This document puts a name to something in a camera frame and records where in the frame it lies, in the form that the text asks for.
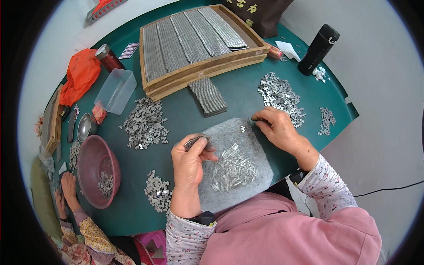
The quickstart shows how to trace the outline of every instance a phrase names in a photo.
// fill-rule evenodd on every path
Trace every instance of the woman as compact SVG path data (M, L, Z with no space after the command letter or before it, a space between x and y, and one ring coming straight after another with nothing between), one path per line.
M114 246L109 238L94 224L93 220L84 212L78 203L75 191L75 176L66 172L61 179L63 194L55 192L56 206L59 211L60 226L63 232L62 259L70 265L153 265L153 261L146 249L137 240L130 241L119 237L115 238L128 250L131 250L134 260L122 250ZM74 214L81 234L85 237L85 244L79 243L75 236L72 223L67 219L65 200Z
M359 208L340 176L294 129L286 112L272 107L252 116L278 148L296 157L305 177L297 188L315 199L321 218L298 212L291 200L270 192L219 213L216 222L192 221L201 214L201 163L217 157L198 140L186 152L184 138L171 152L175 188L166 227L172 264L376 264L381 237L374 219Z

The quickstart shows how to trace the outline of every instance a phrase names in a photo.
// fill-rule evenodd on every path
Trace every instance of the pink stool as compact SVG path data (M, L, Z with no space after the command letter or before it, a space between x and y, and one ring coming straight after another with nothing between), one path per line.
M166 239L165 239L165 234L162 230L156 231L156 232L150 232L146 234L138 234L134 236L134 238L140 241L143 244L143 246L147 246L150 240L153 240L157 248L162 246L163 257L165 258L164 259L152 258L152 260L155 263L155 265L166 265L166 260L167 260L166 259Z

